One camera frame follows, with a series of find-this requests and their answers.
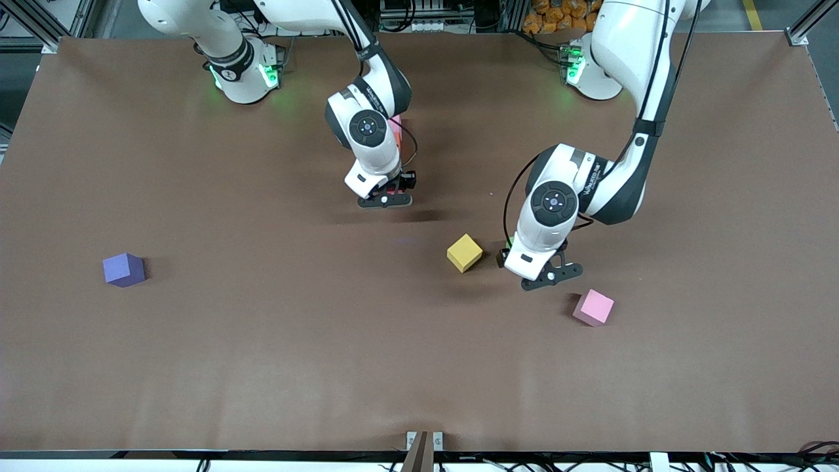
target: foam block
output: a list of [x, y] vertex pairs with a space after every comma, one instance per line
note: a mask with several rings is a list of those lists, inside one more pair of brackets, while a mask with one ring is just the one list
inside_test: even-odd
[[102, 260], [105, 282], [125, 288], [146, 280], [143, 260], [136, 255], [122, 253]]
[[574, 317], [591, 326], [602, 326], [609, 318], [615, 301], [608, 296], [589, 290], [574, 309]]
[[402, 115], [396, 115], [393, 118], [388, 120], [388, 125], [390, 126], [390, 130], [393, 131], [393, 136], [396, 137], [396, 147], [402, 149], [402, 127], [399, 124], [402, 124]]
[[482, 255], [483, 249], [468, 234], [464, 234], [446, 251], [446, 256], [461, 273], [472, 267]]

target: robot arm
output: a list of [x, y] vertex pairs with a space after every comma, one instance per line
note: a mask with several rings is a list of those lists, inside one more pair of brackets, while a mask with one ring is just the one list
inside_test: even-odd
[[698, 1], [704, 8], [710, 0], [604, 0], [592, 32], [591, 58], [586, 59], [594, 60], [632, 95], [637, 110], [633, 135], [617, 161], [566, 144], [537, 156], [504, 261], [505, 267], [526, 279], [522, 287], [555, 285], [581, 273], [577, 265], [563, 270], [564, 260], [561, 267], [550, 264], [578, 212], [616, 224], [638, 211], [673, 95], [670, 38], [685, 7], [692, 16]]
[[404, 191], [414, 186], [413, 173], [404, 173], [396, 138], [388, 119], [408, 109], [411, 87], [388, 58], [378, 40], [347, 0], [269, 0], [259, 2], [265, 18], [292, 31], [334, 29], [353, 43], [369, 72], [329, 97], [326, 122], [356, 161], [344, 182], [359, 196], [362, 207], [411, 203]]
[[201, 48], [216, 86], [236, 103], [253, 103], [278, 85], [277, 49], [245, 38], [236, 22], [210, 10], [214, 0], [138, 0], [140, 13], [164, 34], [190, 36]]
[[[210, 62], [217, 86], [237, 103], [253, 103], [278, 86], [276, 46], [245, 38], [214, 0], [138, 0], [158, 31], [190, 36]], [[334, 29], [353, 43], [369, 72], [329, 97], [326, 122], [338, 142], [356, 156], [344, 182], [363, 207], [409, 205], [413, 172], [403, 172], [387, 120], [408, 109], [411, 87], [388, 58], [349, 0], [265, 0], [257, 7], [272, 24], [290, 31]]]

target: table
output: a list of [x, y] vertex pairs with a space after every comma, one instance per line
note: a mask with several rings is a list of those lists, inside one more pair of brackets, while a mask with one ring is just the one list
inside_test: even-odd
[[[674, 55], [684, 37], [675, 38]], [[511, 36], [383, 35], [414, 100], [414, 205], [356, 207], [322, 117], [357, 64], [299, 39], [240, 106], [181, 40], [65, 39], [0, 168], [0, 448], [794, 451], [839, 436], [839, 136], [806, 50], [698, 34], [627, 223], [570, 237], [584, 276], [523, 292], [489, 255], [508, 187], [591, 102]], [[514, 225], [524, 189], [513, 199]], [[150, 280], [102, 280], [146, 258]], [[570, 317], [616, 300], [610, 323]]]

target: black bracket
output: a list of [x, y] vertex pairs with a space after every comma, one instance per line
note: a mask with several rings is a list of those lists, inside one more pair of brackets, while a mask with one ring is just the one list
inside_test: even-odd
[[[542, 271], [539, 273], [539, 276], [536, 277], [535, 281], [529, 281], [527, 279], [522, 279], [522, 289], [524, 291], [531, 291], [536, 290], [537, 288], [542, 288], [544, 286], [555, 286], [556, 284], [568, 281], [575, 277], [579, 277], [582, 275], [582, 265], [579, 265], [575, 262], [566, 263], [565, 262], [565, 252], [564, 249], [568, 246], [568, 241], [566, 240], [560, 246], [560, 250], [558, 250], [554, 257], [557, 255], [560, 256], [560, 265], [558, 267], [554, 267], [550, 261], [545, 264], [545, 267], [542, 268]], [[498, 255], [496, 255], [496, 262], [498, 262], [498, 267], [504, 267], [504, 261], [507, 260], [507, 256], [510, 254], [510, 249], [501, 249], [498, 251]]]
[[523, 290], [531, 291], [544, 286], [555, 286], [560, 282], [568, 281], [582, 275], [582, 265], [579, 265], [576, 262], [566, 263], [565, 253], [562, 251], [557, 252], [557, 254], [560, 256], [560, 260], [562, 261], [560, 266], [554, 267], [550, 262], [548, 262], [545, 264], [545, 267], [542, 268], [542, 271], [539, 273], [539, 276], [536, 277], [535, 281], [522, 279]]
[[407, 207], [414, 199], [406, 192], [417, 183], [414, 171], [400, 172], [391, 181], [370, 193], [369, 198], [358, 198], [361, 208]]

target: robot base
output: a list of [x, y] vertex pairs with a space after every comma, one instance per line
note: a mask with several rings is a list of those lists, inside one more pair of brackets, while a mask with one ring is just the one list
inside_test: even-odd
[[256, 57], [237, 80], [228, 81], [211, 70], [216, 79], [216, 88], [221, 90], [231, 102], [243, 105], [256, 103], [265, 98], [273, 89], [279, 88], [279, 81], [283, 74], [282, 61], [278, 60], [276, 45], [264, 43], [257, 38], [246, 38], [246, 41], [253, 47]]
[[[498, 252], [498, 267], [503, 269], [504, 261], [507, 259], [507, 254], [509, 254], [509, 252], [510, 249], [501, 249], [501, 251]], [[582, 265], [574, 262], [566, 263], [565, 252], [562, 250], [556, 251], [554, 257], [557, 255], [560, 256], [560, 265], [558, 267], [554, 267], [549, 262], [548, 264], [545, 264], [544, 268], [542, 268], [542, 271], [539, 273], [539, 276], [536, 277], [535, 281], [522, 279], [522, 290], [531, 291], [544, 286], [555, 286], [560, 282], [568, 281], [582, 275]]]
[[615, 98], [623, 88], [607, 76], [592, 59], [591, 33], [586, 33], [582, 38], [571, 41], [571, 46], [580, 48], [582, 60], [585, 62], [581, 66], [569, 67], [567, 71], [563, 71], [562, 79], [593, 100]]
[[400, 172], [396, 178], [372, 192], [368, 198], [358, 198], [361, 208], [407, 207], [414, 199], [406, 193], [416, 185], [416, 172]]

